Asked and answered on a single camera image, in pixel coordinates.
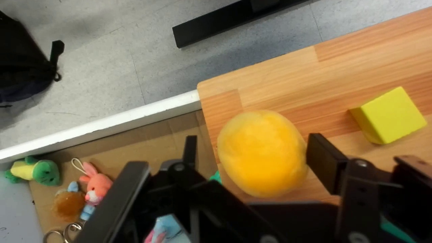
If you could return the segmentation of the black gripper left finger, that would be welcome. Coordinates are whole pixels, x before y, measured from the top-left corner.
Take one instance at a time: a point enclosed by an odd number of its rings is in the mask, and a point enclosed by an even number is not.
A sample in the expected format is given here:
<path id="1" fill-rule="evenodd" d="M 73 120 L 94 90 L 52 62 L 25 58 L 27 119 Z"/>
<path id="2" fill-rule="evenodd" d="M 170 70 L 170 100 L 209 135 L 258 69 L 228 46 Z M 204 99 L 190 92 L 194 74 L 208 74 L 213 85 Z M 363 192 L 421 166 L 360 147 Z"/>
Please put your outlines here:
<path id="1" fill-rule="evenodd" d="M 141 243 L 133 209 L 148 174 L 146 162 L 128 162 L 73 243 Z"/>

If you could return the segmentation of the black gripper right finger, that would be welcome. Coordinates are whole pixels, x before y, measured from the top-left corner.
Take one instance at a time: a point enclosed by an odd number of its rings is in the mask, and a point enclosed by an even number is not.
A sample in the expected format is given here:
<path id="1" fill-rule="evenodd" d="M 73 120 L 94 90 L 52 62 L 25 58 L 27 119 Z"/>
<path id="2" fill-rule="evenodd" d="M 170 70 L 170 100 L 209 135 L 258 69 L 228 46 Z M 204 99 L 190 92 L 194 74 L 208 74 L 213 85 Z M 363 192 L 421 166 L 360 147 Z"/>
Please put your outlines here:
<path id="1" fill-rule="evenodd" d="M 306 146 L 306 163 L 330 194 L 339 194 L 341 174 L 348 158 L 322 134 L 310 134 Z"/>

